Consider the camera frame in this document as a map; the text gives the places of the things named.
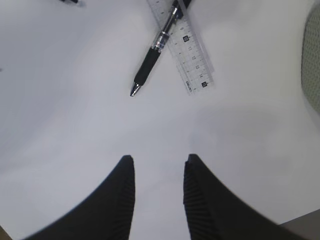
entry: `white desk surface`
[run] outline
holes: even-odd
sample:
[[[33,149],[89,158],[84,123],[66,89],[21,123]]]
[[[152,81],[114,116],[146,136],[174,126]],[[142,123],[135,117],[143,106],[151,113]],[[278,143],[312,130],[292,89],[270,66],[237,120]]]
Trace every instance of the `white desk surface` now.
[[[139,95],[155,34],[145,0],[0,0],[0,225],[15,239],[135,159],[131,240],[189,238],[184,162],[197,153],[283,223],[320,208],[320,117],[300,67],[314,0],[195,0],[215,87],[190,97],[169,51]]]

